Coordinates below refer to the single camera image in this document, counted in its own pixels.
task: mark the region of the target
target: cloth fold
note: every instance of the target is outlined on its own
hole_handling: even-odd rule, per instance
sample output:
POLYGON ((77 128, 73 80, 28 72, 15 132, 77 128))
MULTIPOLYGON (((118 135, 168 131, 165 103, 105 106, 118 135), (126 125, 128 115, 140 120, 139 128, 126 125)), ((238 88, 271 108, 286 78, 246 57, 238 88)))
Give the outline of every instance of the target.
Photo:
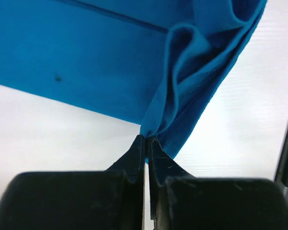
POLYGON ((0 84, 141 124, 174 158, 266 0, 0 1, 0 84))

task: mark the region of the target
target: dark stain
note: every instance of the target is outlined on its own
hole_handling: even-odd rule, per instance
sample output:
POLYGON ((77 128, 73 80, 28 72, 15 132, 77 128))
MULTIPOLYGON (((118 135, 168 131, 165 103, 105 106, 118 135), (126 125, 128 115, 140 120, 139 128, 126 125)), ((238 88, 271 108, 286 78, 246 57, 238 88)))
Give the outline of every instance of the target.
POLYGON ((55 81, 62 81, 62 78, 58 74, 55 74, 54 80, 55 81))

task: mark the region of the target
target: folded cloth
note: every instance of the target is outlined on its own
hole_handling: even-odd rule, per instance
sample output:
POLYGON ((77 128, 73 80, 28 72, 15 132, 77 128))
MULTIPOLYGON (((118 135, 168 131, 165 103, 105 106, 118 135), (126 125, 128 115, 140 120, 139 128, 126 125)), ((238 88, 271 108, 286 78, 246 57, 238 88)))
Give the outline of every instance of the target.
POLYGON ((1 0, 0 84, 141 124, 174 158, 266 0, 1 0))

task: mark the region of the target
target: blue cloth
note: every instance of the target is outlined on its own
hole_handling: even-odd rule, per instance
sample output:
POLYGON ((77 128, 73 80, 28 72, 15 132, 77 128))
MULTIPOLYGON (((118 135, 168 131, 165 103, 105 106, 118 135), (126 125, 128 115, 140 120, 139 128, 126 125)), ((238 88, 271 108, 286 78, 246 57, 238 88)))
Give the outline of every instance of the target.
POLYGON ((266 0, 0 0, 0 84, 141 124, 174 158, 266 0))

